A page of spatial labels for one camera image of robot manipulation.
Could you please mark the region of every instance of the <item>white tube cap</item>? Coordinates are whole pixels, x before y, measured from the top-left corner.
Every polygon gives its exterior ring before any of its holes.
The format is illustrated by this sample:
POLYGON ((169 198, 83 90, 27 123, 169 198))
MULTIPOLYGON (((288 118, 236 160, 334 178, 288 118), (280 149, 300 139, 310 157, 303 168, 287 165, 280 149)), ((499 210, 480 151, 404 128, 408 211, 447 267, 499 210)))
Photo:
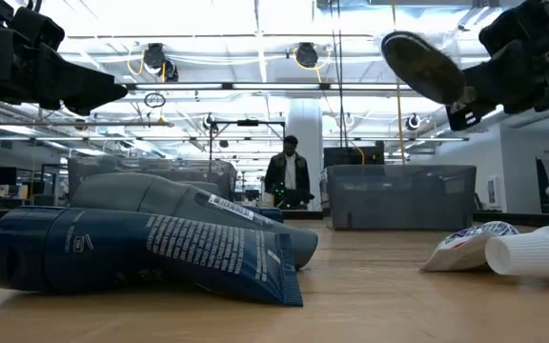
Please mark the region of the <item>white tube cap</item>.
POLYGON ((549 236, 543 232, 493 237, 484 253, 498 274, 549 279, 549 236))

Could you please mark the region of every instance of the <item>white pillar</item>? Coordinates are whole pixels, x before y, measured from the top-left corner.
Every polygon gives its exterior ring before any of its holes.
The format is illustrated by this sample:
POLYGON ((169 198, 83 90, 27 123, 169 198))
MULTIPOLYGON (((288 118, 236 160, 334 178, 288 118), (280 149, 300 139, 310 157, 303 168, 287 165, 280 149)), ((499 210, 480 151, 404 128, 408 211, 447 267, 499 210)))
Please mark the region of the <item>white pillar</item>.
POLYGON ((286 134, 298 140, 297 153, 306 158, 315 200, 309 211, 321 211, 319 176, 323 169, 323 125, 319 99, 292 99, 286 119, 286 134))

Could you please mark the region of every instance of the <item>wooden tabletop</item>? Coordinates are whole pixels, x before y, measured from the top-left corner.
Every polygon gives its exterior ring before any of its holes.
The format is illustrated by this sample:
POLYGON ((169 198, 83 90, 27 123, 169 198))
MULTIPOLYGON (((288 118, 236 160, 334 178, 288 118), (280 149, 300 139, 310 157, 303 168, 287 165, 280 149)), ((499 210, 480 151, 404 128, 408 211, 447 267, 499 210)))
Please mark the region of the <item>wooden tabletop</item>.
POLYGON ((298 274, 304 308, 201 291, 0 290, 0 343, 549 343, 549 287, 490 273, 417 272, 445 232, 316 230, 318 251, 298 274))

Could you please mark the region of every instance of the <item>man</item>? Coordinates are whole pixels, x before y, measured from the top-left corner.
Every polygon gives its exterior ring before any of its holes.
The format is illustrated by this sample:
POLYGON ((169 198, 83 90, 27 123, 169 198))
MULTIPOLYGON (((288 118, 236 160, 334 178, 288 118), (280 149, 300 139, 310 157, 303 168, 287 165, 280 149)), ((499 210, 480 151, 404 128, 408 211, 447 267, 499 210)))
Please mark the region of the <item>man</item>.
POLYGON ((283 198, 280 191, 311 192, 309 168, 306 159, 297 152, 297 138, 289 135, 283 139, 283 152, 271 158, 266 170, 264 186, 266 192, 274 195, 274 204, 280 203, 283 198))

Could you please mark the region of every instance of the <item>clear plastic bin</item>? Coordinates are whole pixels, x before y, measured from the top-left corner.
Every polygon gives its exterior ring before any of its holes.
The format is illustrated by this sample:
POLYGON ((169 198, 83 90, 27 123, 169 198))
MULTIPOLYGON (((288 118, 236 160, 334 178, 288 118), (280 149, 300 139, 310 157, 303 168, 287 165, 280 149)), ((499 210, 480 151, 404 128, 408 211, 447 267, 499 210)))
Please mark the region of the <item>clear plastic bin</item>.
POLYGON ((162 176, 172 181, 214 183, 223 198, 232 200, 236 183, 236 169, 225 161, 170 160, 120 157, 75 157, 69 159, 69 196, 82 181, 91 175, 108 172, 143 172, 162 176))
POLYGON ((321 206, 334 230, 471 227, 475 166, 333 166, 321 173, 321 206))

